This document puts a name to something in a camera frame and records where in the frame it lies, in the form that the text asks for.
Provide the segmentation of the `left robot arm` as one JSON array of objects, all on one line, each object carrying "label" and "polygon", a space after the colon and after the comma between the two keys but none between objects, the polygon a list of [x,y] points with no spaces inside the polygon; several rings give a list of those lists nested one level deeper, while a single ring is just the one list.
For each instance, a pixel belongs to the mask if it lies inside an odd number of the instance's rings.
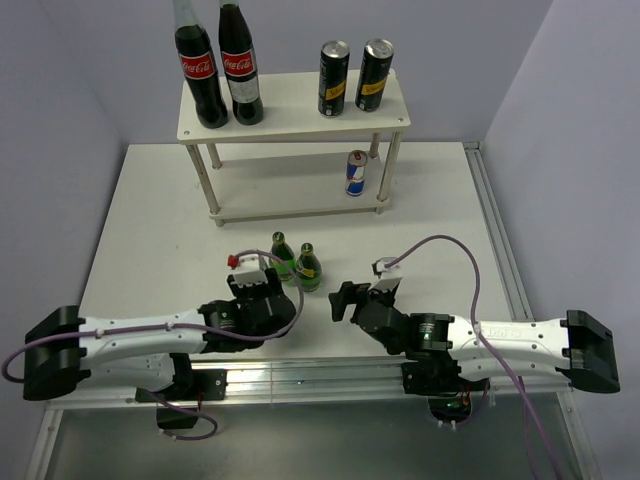
[{"label": "left robot arm", "polygon": [[232,273],[229,300],[158,317],[83,317],[63,306],[25,336],[22,395],[53,400],[79,386],[128,386],[180,400],[195,386],[191,356],[238,353],[288,333],[299,306],[272,268]]}]

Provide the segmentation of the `Red Bull can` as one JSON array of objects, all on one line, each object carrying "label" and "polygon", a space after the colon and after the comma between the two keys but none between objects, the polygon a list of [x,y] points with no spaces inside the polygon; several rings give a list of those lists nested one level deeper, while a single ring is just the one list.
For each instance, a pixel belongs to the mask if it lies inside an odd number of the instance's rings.
[{"label": "Red Bull can", "polygon": [[368,158],[368,154],[363,150],[353,150],[349,153],[346,163],[345,192],[347,195],[355,197],[363,193]]}]

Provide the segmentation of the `green glass bottle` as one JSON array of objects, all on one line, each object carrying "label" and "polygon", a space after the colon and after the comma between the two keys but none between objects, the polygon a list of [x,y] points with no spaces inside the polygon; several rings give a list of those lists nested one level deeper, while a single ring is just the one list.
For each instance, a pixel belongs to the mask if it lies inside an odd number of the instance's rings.
[{"label": "green glass bottle", "polygon": [[276,231],[272,235],[271,254],[277,257],[277,260],[269,258],[269,263],[276,270],[279,279],[282,282],[290,281],[296,269],[295,255],[281,231]]},{"label": "green glass bottle", "polygon": [[309,242],[301,245],[300,255],[296,260],[296,274],[305,292],[315,291],[321,285],[322,266]]}]

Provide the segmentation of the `coca-cola glass bottle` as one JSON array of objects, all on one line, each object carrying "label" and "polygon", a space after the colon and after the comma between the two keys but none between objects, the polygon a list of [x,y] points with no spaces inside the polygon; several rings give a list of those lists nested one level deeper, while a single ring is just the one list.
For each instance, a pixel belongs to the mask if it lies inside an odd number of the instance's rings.
[{"label": "coca-cola glass bottle", "polygon": [[250,29],[237,1],[219,2],[218,43],[232,109],[242,125],[262,121],[263,103]]},{"label": "coca-cola glass bottle", "polygon": [[200,123],[209,129],[224,126],[228,112],[222,99],[214,54],[206,29],[192,3],[173,0],[174,40],[181,70],[195,102]]}]

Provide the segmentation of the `left Coca-Cola glass bottle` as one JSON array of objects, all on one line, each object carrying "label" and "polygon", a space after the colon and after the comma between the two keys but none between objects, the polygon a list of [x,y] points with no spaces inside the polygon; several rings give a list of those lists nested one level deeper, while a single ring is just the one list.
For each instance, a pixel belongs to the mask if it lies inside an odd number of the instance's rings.
[{"label": "left Coca-Cola glass bottle", "polygon": [[181,70],[195,102],[200,123],[209,129],[224,126],[228,112],[222,99],[214,54],[206,29],[192,3],[173,0],[174,40]]}]

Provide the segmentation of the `aluminium frame rail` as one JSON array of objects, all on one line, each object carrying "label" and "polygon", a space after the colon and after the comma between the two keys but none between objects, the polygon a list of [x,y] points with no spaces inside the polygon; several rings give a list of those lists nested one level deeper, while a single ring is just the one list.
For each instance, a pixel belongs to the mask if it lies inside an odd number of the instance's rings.
[{"label": "aluminium frame rail", "polygon": [[[520,274],[477,142],[403,143],[395,173],[394,200],[386,213],[277,218],[214,226],[205,220],[201,187],[184,147],[175,144],[128,147],[104,229],[82,297],[81,312],[116,318],[184,310],[205,300],[226,297],[222,273],[225,252],[266,245],[266,235],[278,225],[292,239],[311,238],[320,251],[327,279],[305,299],[303,316],[295,331],[282,341],[240,354],[198,357],[205,367],[228,370],[221,406],[242,404],[373,402],[402,400],[400,357],[383,354],[382,347],[348,322],[333,324],[326,298],[342,280],[370,278],[372,259],[385,252],[404,251],[422,237],[445,232],[464,241],[478,259],[482,290],[478,313],[511,322],[533,322]],[[332,240],[349,246],[346,258],[329,259]],[[434,241],[402,262],[405,279],[398,305],[410,311],[448,311],[468,315],[473,292],[473,271],[464,252],[453,244]],[[478,451],[489,462],[489,472],[504,466],[506,479],[529,478],[510,473],[518,452],[511,410],[517,391],[506,377],[494,378],[489,402],[469,430],[487,424],[489,413],[497,422],[492,440],[478,437]],[[585,433],[572,390],[563,381],[533,377],[526,381],[530,395],[542,396],[549,435],[555,435],[567,460],[566,479],[603,479]],[[369,403],[360,406],[372,406]]]}]

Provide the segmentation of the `dark gold-band beverage can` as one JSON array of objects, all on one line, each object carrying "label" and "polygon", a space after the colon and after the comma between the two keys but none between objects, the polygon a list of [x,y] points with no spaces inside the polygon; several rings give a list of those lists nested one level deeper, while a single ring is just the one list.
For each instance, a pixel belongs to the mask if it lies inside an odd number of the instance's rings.
[{"label": "dark gold-band beverage can", "polygon": [[355,104],[364,112],[373,112],[380,107],[389,75],[394,47],[387,39],[369,40],[363,50]]}]

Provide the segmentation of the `white two-tier shelf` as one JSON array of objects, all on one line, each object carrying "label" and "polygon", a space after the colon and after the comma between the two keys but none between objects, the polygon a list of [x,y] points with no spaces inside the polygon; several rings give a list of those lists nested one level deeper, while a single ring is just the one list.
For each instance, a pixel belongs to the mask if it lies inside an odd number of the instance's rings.
[{"label": "white two-tier shelf", "polygon": [[[265,118],[255,126],[235,119],[207,129],[182,88],[177,140],[195,167],[210,218],[217,226],[271,218],[382,212],[404,131],[411,120],[395,72],[387,77],[380,108],[363,112],[347,104],[336,118],[315,104],[314,72],[260,78]],[[346,163],[353,150],[369,158],[364,191],[345,192]]]}]

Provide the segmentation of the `right Coca-Cola glass bottle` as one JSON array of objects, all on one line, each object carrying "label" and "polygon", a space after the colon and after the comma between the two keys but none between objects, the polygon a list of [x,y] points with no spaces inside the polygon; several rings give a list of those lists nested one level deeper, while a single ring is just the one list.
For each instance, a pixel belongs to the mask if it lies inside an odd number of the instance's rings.
[{"label": "right Coca-Cola glass bottle", "polygon": [[242,125],[262,121],[263,103],[250,29],[237,1],[219,2],[218,43],[232,109]]}]

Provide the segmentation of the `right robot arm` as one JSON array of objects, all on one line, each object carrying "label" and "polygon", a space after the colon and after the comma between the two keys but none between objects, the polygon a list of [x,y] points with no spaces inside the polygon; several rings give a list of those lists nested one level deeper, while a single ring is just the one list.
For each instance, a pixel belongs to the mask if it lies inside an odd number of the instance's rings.
[{"label": "right robot arm", "polygon": [[344,282],[329,294],[333,321],[354,308],[351,323],[390,355],[402,355],[405,393],[444,396],[484,389],[491,378],[512,371],[518,377],[560,380],[584,392],[613,394],[620,380],[613,334],[582,310],[546,321],[483,321],[449,314],[405,314],[395,308],[394,290]]}]

